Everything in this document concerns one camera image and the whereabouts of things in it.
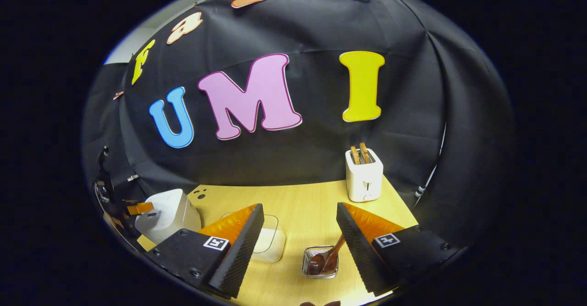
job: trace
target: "screw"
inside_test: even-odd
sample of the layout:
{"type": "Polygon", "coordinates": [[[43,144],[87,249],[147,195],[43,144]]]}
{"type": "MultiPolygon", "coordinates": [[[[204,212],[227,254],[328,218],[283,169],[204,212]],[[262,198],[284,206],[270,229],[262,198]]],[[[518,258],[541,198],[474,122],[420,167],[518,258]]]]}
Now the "screw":
{"type": "Polygon", "coordinates": [[[189,272],[191,273],[191,275],[195,278],[199,278],[202,275],[202,272],[195,269],[194,267],[189,267],[189,272]]]}

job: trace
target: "clear plastic lid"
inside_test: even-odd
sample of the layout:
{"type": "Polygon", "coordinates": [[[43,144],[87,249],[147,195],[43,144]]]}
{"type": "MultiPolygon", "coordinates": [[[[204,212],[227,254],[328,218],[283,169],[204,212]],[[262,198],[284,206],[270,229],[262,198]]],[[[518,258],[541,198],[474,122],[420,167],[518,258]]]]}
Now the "clear plastic lid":
{"type": "MultiPolygon", "coordinates": [[[[228,212],[220,217],[220,219],[233,213],[234,212],[228,212]]],[[[277,231],[277,227],[279,225],[279,219],[277,219],[276,216],[272,216],[271,214],[265,214],[264,219],[263,227],[261,227],[259,239],[255,244],[253,253],[263,253],[267,251],[271,247],[273,239],[275,238],[275,232],[277,231]]]]}

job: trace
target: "small glass bowl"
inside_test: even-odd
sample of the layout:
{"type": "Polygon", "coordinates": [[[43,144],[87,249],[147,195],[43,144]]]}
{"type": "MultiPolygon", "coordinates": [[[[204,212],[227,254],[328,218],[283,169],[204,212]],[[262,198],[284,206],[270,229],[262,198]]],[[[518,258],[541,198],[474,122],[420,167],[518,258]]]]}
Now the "small glass bowl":
{"type": "Polygon", "coordinates": [[[319,253],[326,252],[333,247],[334,247],[333,245],[307,247],[306,250],[304,250],[304,260],[302,262],[302,273],[304,273],[304,275],[306,275],[306,277],[313,278],[313,279],[325,279],[325,278],[335,277],[336,274],[338,273],[338,266],[339,266],[339,261],[340,261],[340,256],[338,256],[338,255],[336,256],[336,268],[334,269],[334,273],[332,273],[332,274],[318,274],[318,275],[308,274],[308,262],[310,262],[310,259],[313,256],[316,256],[319,253]]]}

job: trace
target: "white container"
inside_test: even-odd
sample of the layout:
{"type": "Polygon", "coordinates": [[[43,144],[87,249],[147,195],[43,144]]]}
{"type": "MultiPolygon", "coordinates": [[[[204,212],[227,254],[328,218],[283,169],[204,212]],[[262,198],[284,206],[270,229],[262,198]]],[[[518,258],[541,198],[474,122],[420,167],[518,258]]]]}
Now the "white container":
{"type": "Polygon", "coordinates": [[[377,155],[367,149],[369,164],[355,164],[350,150],[344,153],[346,158],[346,189],[349,198],[355,202],[376,200],[381,196],[383,181],[383,164],[377,155]]]}
{"type": "Polygon", "coordinates": [[[260,230],[259,238],[253,249],[251,261],[277,262],[281,259],[284,245],[285,233],[283,233],[279,226],[279,220],[276,216],[265,214],[263,227],[260,230]]]}
{"type": "Polygon", "coordinates": [[[155,194],[145,200],[154,209],[137,216],[134,226],[153,243],[159,244],[179,229],[199,231],[202,220],[199,213],[182,191],[174,189],[155,194]]]}

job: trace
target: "yellow letter i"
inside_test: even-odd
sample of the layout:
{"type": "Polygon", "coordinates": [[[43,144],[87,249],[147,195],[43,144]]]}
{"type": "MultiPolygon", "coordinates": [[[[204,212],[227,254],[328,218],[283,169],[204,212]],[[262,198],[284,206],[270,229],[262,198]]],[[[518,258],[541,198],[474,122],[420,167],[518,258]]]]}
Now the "yellow letter i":
{"type": "Polygon", "coordinates": [[[385,59],[371,51],[349,51],[339,57],[349,70],[349,108],[342,113],[346,122],[373,120],[381,115],[377,106],[377,75],[385,59]]]}

